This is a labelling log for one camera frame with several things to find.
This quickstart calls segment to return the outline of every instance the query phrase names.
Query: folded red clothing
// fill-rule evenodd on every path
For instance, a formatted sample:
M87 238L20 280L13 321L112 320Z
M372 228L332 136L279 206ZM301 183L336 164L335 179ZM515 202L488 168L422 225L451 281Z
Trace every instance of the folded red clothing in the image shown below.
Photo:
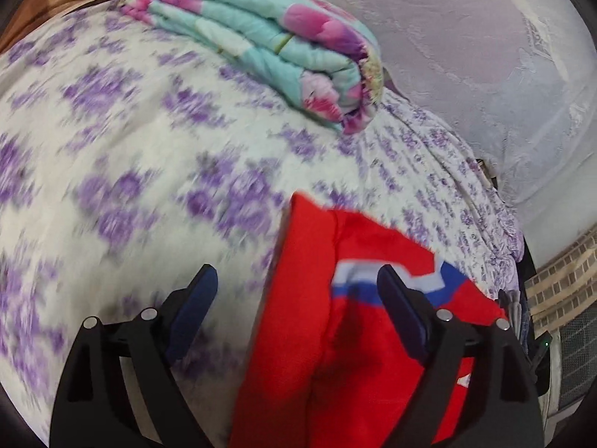
M231 448L383 444L423 374L377 294L377 271L387 263L408 288L462 321L490 325L504 317L471 280L398 231L295 194ZM435 441L453 434L471 370L464 359Z

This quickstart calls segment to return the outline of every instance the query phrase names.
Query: bed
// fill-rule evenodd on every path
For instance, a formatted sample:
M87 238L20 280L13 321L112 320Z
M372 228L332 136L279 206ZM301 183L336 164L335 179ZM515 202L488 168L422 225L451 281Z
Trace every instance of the bed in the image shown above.
M512 0L331 1L371 27L397 88L354 137L110 2L57 15L0 58L0 382L42 440L81 321L130 318L211 263L224 287L175 376L224 446L295 190L402 230L491 298L518 287L522 231L511 206L530 223L545 177L576 170L571 155L591 143L597 58L586 27L562 0L578 50L567 61L565 43L547 44L540 18ZM500 30L480 26L490 9L500 9ZM520 99L521 84L511 84L525 79ZM564 102L571 89L580 91ZM533 115L525 106L535 112L547 98L552 109L515 126ZM513 130L529 136L511 140ZM553 143L562 130L576 133L566 146ZM539 137L547 153L517 149ZM537 154L550 162L530 167ZM477 158L497 175L501 198Z

